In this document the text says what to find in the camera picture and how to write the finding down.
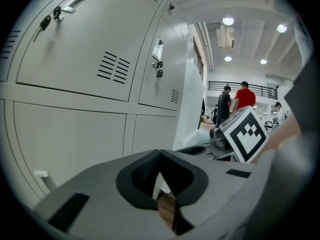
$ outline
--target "key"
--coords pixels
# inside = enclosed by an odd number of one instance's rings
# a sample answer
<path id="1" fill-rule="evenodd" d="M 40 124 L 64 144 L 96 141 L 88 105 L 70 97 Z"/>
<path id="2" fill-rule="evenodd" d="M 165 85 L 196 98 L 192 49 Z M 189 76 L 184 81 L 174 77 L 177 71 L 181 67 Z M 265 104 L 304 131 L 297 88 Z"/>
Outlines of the key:
<path id="1" fill-rule="evenodd" d="M 46 16 L 43 21 L 41 21 L 39 29 L 37 30 L 33 42 L 35 42 L 42 31 L 45 31 L 51 21 L 50 15 Z"/>

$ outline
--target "ceiling vent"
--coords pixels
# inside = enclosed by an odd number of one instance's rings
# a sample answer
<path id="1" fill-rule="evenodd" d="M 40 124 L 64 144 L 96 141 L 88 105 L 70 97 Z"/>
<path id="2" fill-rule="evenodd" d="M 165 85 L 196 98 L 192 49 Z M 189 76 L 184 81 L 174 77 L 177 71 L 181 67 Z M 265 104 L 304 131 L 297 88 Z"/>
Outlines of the ceiling vent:
<path id="1" fill-rule="evenodd" d="M 224 25 L 221 25 L 220 28 L 215 29 L 215 34 L 218 47 L 235 47 L 234 27 L 225 27 Z"/>

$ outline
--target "black rubber pad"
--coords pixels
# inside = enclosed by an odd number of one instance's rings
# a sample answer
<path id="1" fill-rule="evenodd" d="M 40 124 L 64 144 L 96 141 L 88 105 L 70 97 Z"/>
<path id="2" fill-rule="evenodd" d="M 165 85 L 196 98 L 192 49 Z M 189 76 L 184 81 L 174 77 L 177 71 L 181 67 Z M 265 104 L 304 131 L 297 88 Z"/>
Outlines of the black rubber pad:
<path id="1" fill-rule="evenodd" d="M 242 178 L 249 178 L 249 176 L 251 174 L 251 172 L 242 171 L 242 170 L 234 170 L 234 169 L 230 169 L 226 173 L 233 175 L 233 176 L 242 177 Z"/>
<path id="2" fill-rule="evenodd" d="M 76 219 L 89 196 L 82 193 L 73 194 L 69 200 L 55 212 L 48 223 L 62 232 L 66 232 Z"/>

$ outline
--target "red shirt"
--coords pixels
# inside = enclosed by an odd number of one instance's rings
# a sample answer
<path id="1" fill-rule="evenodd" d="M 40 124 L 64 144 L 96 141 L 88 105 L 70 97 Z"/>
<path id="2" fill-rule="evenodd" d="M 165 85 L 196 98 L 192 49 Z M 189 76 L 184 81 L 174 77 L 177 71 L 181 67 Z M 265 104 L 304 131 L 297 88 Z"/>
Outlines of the red shirt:
<path id="1" fill-rule="evenodd" d="M 247 88 L 239 89 L 234 98 L 239 99 L 239 104 L 236 110 L 246 106 L 252 106 L 256 103 L 256 95 Z"/>

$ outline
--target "locker handle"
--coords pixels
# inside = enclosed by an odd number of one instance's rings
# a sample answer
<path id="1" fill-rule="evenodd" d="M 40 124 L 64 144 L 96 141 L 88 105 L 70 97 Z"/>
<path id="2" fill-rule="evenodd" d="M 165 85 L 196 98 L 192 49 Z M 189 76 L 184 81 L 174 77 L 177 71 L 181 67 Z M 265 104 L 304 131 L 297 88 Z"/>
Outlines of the locker handle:
<path id="1" fill-rule="evenodd" d="M 161 61 L 163 49 L 164 49 L 164 41 L 162 40 L 162 38 L 157 36 L 155 39 L 152 57 L 154 57 L 158 62 Z"/>
<path id="2" fill-rule="evenodd" d="M 61 11 L 74 14 L 81 6 L 83 6 L 89 0 L 69 0 L 61 7 Z"/>

